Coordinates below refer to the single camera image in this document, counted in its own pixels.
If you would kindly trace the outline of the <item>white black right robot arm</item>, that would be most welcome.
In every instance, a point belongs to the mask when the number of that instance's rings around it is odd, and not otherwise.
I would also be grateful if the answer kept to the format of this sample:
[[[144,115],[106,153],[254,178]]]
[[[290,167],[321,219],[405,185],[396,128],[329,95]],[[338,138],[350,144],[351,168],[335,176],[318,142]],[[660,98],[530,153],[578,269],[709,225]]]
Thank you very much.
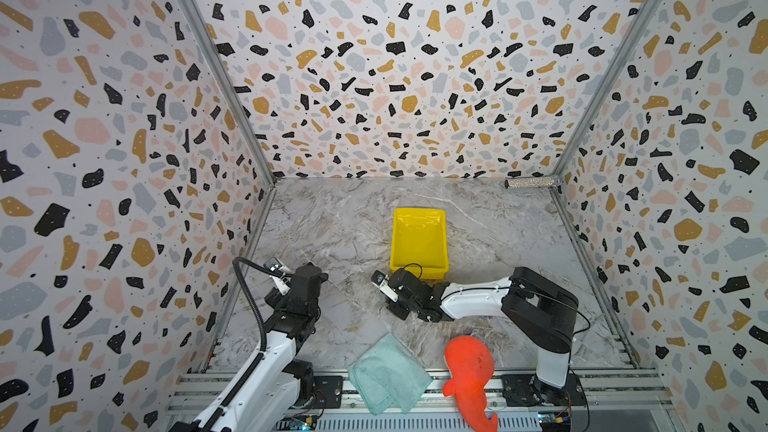
[[[371,282],[387,298],[388,310],[404,320],[425,322],[474,316],[509,319],[537,347],[534,382],[554,390],[566,386],[579,301],[571,292],[527,267],[508,278],[477,284],[428,284],[404,268],[376,271]]]

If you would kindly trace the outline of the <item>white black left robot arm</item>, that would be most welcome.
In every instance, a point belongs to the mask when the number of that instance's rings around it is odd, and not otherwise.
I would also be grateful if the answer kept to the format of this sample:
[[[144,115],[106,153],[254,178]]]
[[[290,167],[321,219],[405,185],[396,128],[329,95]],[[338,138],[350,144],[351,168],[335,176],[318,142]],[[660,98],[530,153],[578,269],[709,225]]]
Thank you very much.
[[[283,285],[267,295],[272,308],[267,319],[248,288],[243,266]],[[243,257],[233,260],[233,268],[256,319],[258,347],[211,405],[190,422],[175,422],[173,431],[269,431],[291,407],[311,399],[312,365],[296,356],[316,331],[321,287],[328,275],[311,263],[287,271],[268,269]]]

